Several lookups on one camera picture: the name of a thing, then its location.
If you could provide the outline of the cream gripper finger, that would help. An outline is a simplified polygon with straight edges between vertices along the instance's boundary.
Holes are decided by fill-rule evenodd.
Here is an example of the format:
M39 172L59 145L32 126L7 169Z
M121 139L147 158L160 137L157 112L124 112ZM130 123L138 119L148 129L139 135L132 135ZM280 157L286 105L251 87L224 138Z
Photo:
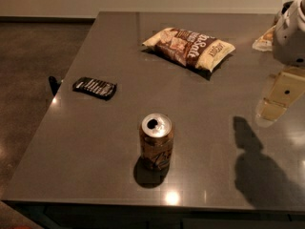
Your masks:
M261 99L255 109L255 122L260 127L270 127L286 113L287 109L267 99Z
M305 93L305 70L288 67L275 78L264 99L283 108L289 108Z

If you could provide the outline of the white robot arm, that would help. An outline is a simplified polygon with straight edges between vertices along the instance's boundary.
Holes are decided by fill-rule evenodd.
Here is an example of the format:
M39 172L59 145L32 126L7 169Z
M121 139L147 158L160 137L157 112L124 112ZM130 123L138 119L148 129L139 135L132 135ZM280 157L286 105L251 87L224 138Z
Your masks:
M256 123L269 127L305 94L305 0L283 4L274 24L253 43L284 68L270 74L256 107Z

